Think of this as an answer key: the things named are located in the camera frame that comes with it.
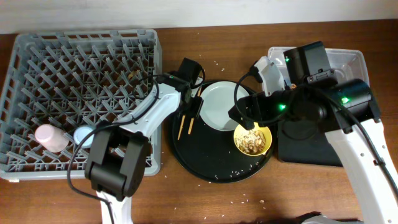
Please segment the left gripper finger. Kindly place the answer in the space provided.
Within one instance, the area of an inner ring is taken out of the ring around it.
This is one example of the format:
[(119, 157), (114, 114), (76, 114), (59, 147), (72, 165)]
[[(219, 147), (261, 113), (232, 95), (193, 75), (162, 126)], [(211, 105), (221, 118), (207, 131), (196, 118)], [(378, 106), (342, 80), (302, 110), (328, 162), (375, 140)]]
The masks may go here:
[(203, 98), (200, 96), (196, 96), (193, 98), (191, 107), (190, 107), (190, 116), (191, 118), (197, 119), (200, 115), (201, 108), (203, 106)]
[(176, 117), (180, 118), (183, 115), (186, 115), (190, 110), (190, 104), (189, 103), (183, 103), (178, 107), (178, 110), (176, 112)]

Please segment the wooden chopstick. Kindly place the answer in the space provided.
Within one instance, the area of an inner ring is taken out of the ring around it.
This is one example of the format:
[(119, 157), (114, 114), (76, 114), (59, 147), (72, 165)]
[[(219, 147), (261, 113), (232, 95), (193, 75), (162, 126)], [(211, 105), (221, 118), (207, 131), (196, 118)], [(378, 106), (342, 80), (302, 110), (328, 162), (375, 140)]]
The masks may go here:
[[(200, 96), (200, 94), (201, 94), (201, 87), (199, 87), (199, 89), (197, 91), (197, 96)], [(194, 117), (192, 117), (191, 120), (190, 120), (190, 126), (189, 126), (189, 129), (188, 129), (188, 134), (189, 135), (191, 135), (193, 124), (194, 124), (194, 120), (195, 120)]]
[(179, 130), (178, 130), (178, 136), (177, 136), (177, 140), (178, 141), (180, 140), (180, 137), (181, 137), (181, 133), (182, 133), (183, 125), (184, 125), (184, 122), (185, 122), (185, 118), (186, 118), (186, 115), (183, 114), (182, 118), (181, 118), (181, 122), (180, 122), (180, 127), (179, 127)]

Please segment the light grey plate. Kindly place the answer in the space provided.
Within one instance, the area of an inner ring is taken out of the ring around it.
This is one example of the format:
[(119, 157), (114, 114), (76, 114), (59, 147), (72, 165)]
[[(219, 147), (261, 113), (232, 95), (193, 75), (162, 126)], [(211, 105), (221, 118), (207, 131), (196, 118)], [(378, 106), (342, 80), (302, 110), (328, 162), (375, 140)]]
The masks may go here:
[(220, 81), (209, 84), (202, 91), (200, 116), (209, 127), (218, 131), (234, 131), (238, 126), (228, 114), (234, 106), (235, 86), (234, 82)]

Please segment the yellow bowl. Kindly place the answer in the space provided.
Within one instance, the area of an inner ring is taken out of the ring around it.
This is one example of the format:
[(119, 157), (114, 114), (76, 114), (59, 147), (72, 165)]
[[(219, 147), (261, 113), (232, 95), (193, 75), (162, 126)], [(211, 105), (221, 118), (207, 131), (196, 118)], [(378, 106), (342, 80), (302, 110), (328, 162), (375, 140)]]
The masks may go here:
[(271, 130), (268, 127), (259, 127), (257, 123), (254, 123), (254, 128), (250, 130), (238, 125), (233, 138), (235, 146), (247, 156), (265, 155), (272, 145)]

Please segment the food scraps and rice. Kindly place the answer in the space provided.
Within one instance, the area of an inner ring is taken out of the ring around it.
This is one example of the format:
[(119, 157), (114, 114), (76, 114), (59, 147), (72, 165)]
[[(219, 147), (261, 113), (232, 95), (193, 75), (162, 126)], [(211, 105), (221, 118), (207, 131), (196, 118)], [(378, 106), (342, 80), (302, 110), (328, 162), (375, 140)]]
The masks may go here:
[(238, 149), (246, 154), (260, 154), (266, 145), (264, 134), (258, 130), (244, 130), (234, 140)]

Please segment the blue cup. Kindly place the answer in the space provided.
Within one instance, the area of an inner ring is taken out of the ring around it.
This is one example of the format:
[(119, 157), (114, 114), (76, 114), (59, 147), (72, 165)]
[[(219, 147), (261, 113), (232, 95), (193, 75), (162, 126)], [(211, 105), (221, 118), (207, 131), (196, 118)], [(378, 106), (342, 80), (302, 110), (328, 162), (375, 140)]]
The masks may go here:
[[(82, 140), (89, 135), (95, 128), (90, 125), (82, 125), (76, 128), (75, 132), (73, 133), (73, 140), (75, 144), (78, 146)], [(93, 143), (95, 135), (90, 136), (81, 146), (83, 149), (88, 149), (91, 147)]]

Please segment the pink cup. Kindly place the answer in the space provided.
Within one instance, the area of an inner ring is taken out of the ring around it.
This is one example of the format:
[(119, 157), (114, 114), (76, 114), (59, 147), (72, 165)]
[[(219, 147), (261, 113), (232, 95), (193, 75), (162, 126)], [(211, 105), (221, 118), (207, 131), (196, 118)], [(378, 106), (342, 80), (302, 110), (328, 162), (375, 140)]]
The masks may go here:
[(43, 124), (35, 130), (35, 139), (48, 151), (58, 153), (69, 144), (69, 140), (64, 134), (65, 132), (60, 128), (51, 124)]

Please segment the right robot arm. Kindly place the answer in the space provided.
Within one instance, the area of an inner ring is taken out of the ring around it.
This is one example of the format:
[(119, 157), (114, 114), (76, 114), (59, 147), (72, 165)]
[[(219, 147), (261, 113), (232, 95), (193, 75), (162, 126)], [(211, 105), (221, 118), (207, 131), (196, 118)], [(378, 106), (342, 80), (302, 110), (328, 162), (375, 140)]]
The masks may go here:
[(379, 105), (358, 78), (340, 83), (322, 42), (284, 52), (289, 74), (261, 58), (248, 74), (262, 91), (235, 98), (229, 117), (244, 129), (306, 119), (317, 124), (345, 169), (365, 223), (397, 222), (397, 170), (389, 154)]

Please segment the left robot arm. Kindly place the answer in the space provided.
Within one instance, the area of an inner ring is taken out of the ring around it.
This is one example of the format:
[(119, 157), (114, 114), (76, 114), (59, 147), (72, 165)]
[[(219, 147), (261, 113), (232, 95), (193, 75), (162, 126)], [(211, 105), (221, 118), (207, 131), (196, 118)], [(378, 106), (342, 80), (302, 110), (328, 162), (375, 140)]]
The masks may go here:
[(132, 196), (146, 168), (145, 145), (165, 118), (197, 102), (195, 93), (204, 81), (202, 66), (185, 58), (176, 72), (156, 75), (152, 92), (131, 112), (97, 125), (85, 177), (101, 203), (103, 223), (132, 223)]

